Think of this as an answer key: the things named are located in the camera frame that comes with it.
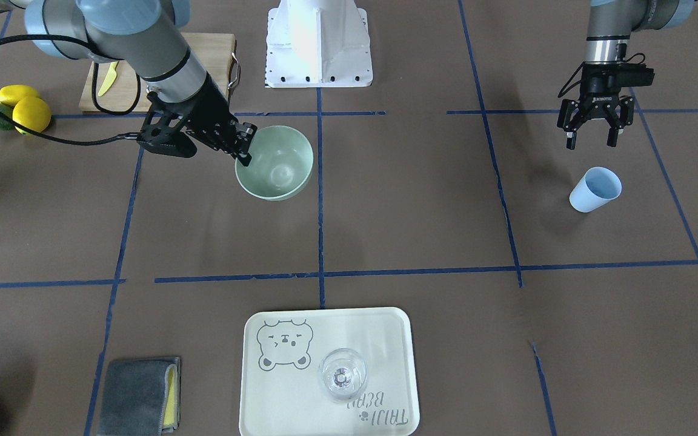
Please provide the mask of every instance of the bowl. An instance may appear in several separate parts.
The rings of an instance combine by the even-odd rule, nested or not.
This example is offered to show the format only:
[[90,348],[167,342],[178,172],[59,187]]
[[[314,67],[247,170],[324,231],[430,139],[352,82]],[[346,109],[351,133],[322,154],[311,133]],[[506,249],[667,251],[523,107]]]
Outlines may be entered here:
[[252,138],[248,167],[236,160],[236,180],[244,191],[268,201],[300,193],[311,177],[314,152],[303,133],[288,126],[269,126]]

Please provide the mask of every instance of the knife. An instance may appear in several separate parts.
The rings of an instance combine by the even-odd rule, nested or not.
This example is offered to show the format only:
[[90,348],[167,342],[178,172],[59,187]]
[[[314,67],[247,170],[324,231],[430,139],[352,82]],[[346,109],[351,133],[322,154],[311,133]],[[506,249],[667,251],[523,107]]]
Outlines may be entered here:
[[111,88],[111,84],[115,82],[115,79],[117,78],[117,71],[115,71],[117,64],[117,61],[114,61],[113,63],[109,64],[107,75],[104,78],[102,86],[99,88],[99,97],[103,96],[103,94],[106,94],[106,91],[109,91],[109,88]]

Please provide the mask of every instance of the white plastic bracket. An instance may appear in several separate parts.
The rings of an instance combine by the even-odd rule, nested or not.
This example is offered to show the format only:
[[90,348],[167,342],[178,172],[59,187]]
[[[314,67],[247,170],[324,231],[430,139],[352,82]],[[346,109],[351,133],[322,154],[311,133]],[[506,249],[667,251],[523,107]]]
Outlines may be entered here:
[[354,0],[282,0],[268,12],[265,85],[357,88],[373,82],[368,14]]

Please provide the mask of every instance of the bear drawing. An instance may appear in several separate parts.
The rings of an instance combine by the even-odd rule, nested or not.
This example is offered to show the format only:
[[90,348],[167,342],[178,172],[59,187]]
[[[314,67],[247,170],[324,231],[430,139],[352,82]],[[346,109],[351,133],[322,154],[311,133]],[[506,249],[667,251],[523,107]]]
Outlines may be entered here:
[[276,365],[293,364],[305,369],[311,363],[308,345],[314,337],[311,326],[305,323],[277,321],[271,325],[266,321],[258,329],[258,343],[262,352],[258,364],[263,371],[271,371]]

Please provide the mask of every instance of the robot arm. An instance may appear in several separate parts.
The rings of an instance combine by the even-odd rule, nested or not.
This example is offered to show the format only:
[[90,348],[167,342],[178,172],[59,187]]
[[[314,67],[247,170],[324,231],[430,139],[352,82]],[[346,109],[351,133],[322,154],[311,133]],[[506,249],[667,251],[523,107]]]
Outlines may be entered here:
[[192,157],[188,136],[249,165],[257,127],[241,124],[214,80],[177,30],[189,20],[188,0],[0,0],[0,9],[25,7],[30,34],[69,36],[35,41],[48,55],[95,62],[125,60],[147,83],[152,103],[136,140],[147,151]]
[[[618,135],[632,124],[634,116],[634,99],[619,97],[621,88],[650,86],[654,78],[653,69],[643,63],[645,57],[640,63],[628,63],[630,34],[648,28],[675,27],[687,19],[693,3],[694,0],[592,0],[587,54],[579,67],[581,79],[576,82],[580,96],[577,100],[562,100],[557,121],[557,127],[567,135],[568,149],[576,147],[576,133],[590,119],[607,121],[607,145],[616,146]],[[559,97],[566,92],[562,88]]]

